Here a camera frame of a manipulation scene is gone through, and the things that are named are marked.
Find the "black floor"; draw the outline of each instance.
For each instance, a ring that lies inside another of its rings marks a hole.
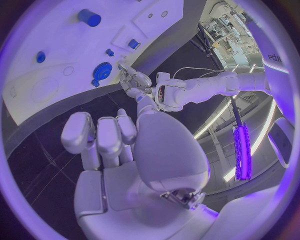
[[[150,78],[155,82],[157,72],[169,72],[173,76],[175,71],[182,67],[214,69],[209,58],[188,42],[159,66]],[[186,80],[198,78],[204,73],[207,71],[185,69],[179,72],[177,77]],[[182,111],[170,114],[194,133],[222,99],[223,96],[218,95],[203,103],[189,103]],[[120,108],[124,108],[136,122],[136,105],[135,100],[128,97],[123,90],[95,98],[55,117],[35,130],[8,158],[15,181],[29,204],[51,227],[67,239],[86,238],[76,222],[73,203],[76,182],[83,171],[83,166],[80,155],[66,152],[61,144],[60,136],[65,123],[73,113],[89,112],[97,125],[100,117],[115,117]],[[1,226],[2,229],[7,226],[3,233],[5,239],[29,239],[25,233],[16,234],[18,231],[13,231],[15,228],[21,232],[24,229],[7,207],[4,216]]]

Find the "small hole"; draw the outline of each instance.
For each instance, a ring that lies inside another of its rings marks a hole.
[[[164,18],[165,16],[168,15],[168,11],[164,11],[162,14],[161,14],[161,17]]]

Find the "blue knob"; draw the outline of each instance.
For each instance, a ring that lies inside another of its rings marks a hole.
[[[43,61],[45,61],[46,55],[43,51],[39,51],[36,55],[36,61],[41,64]]]
[[[97,87],[100,86],[99,81],[97,81],[96,79],[93,79],[93,80],[91,81],[91,84],[92,84],[95,88],[97,88]]]
[[[112,72],[112,65],[109,62],[102,62],[92,73],[95,80],[100,81],[106,79]]]
[[[128,46],[131,47],[132,49],[137,49],[141,44],[137,42],[135,39],[132,39]]]
[[[106,50],[106,54],[107,54],[108,56],[110,56],[110,57],[113,57],[113,56],[114,56],[114,52],[113,52],[112,50],[110,50],[110,49],[107,49],[107,50]]]
[[[87,9],[81,10],[78,13],[77,17],[80,21],[86,23],[90,27],[96,27],[101,22],[100,15],[98,15],[92,11],[89,11]]]

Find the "purple led strip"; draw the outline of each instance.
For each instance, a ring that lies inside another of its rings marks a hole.
[[[240,134],[239,128],[237,127],[234,132],[234,146],[235,146],[235,180],[241,180],[241,143],[240,143]]]
[[[245,133],[245,139],[246,139],[246,147],[247,147],[247,164],[248,164],[248,171],[247,171],[247,180],[251,179],[252,175],[252,158],[251,158],[251,145],[250,145],[250,139],[249,139],[249,133],[246,123],[243,125],[244,133]]]

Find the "black pole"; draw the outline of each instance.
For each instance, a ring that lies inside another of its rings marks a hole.
[[[235,120],[236,120],[236,125],[237,125],[237,127],[242,127],[243,123],[242,123],[242,120],[241,120],[239,108],[237,107],[237,104],[236,104],[236,100],[234,99],[233,96],[231,96],[230,98],[231,98],[233,114],[234,114],[234,117],[235,117]]]

